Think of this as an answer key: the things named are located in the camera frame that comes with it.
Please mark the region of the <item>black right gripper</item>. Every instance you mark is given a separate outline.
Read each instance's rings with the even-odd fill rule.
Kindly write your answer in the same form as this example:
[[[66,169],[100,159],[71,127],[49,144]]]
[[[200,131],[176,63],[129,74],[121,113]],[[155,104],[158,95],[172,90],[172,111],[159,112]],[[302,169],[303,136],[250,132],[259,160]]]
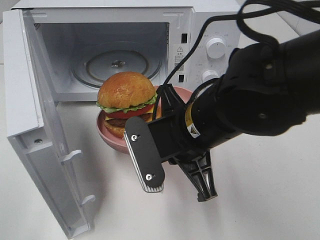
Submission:
[[[237,137],[240,132],[223,123],[218,99],[214,94],[202,94],[191,103],[190,90],[160,85],[161,116],[176,113],[173,126],[175,145],[180,147],[174,156],[177,164],[197,190],[197,201],[206,202],[218,196],[215,188],[210,149]]]

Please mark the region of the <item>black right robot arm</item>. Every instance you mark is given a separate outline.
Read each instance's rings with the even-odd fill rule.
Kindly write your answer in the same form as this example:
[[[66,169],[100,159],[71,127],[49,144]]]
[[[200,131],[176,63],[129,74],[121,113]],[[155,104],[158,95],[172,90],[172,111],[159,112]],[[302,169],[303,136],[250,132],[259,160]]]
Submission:
[[[201,84],[184,103],[159,89],[165,124],[157,147],[195,186],[199,202],[216,197],[210,149],[240,134],[277,136],[320,112],[320,33],[235,49],[226,73]]]

